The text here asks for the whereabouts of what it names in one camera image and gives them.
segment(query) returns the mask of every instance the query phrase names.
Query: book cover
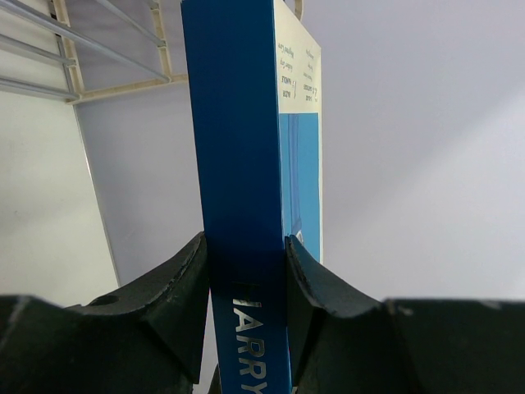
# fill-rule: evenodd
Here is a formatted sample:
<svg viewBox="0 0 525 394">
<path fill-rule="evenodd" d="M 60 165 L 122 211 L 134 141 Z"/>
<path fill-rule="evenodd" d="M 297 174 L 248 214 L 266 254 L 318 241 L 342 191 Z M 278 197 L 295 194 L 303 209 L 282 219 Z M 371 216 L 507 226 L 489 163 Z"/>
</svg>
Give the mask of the book cover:
<svg viewBox="0 0 525 394">
<path fill-rule="evenodd" d="M 322 261 L 321 50 L 281 0 L 183 0 L 225 393 L 291 390 L 284 237 Z"/>
</svg>

